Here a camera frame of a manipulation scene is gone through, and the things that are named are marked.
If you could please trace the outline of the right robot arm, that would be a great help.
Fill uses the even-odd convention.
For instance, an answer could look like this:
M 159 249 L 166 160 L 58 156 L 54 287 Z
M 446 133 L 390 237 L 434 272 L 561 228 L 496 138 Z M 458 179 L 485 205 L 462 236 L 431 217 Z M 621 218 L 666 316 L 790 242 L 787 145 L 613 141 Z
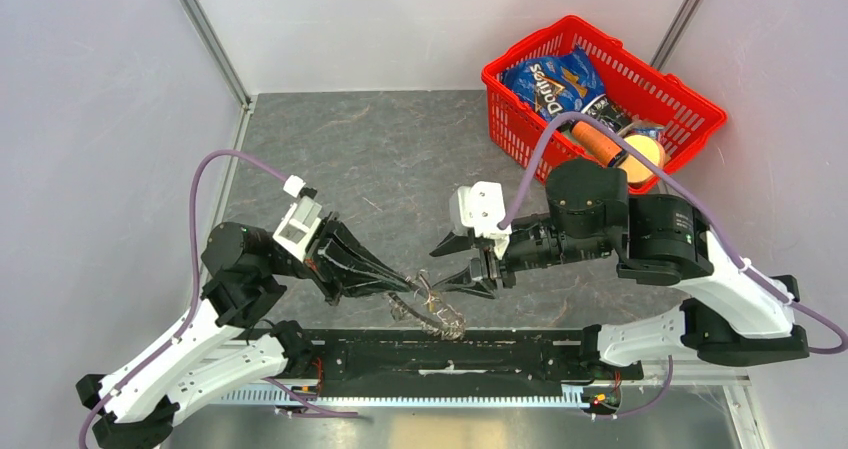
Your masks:
M 622 170 L 586 159 L 553 169 L 545 194 L 548 212 L 513 220 L 503 251 L 468 221 L 459 222 L 434 255 L 471 248 L 478 255 L 436 289 L 493 298 L 514 286 L 520 271 L 616 256 L 620 278 L 671 287 L 686 299 L 651 318 L 584 328 L 577 364 L 588 377 L 673 355 L 729 367 L 809 356 L 806 331 L 790 308 L 798 297 L 796 279 L 777 277 L 777 294 L 768 294 L 739 272 L 704 215 L 685 199 L 631 195 Z

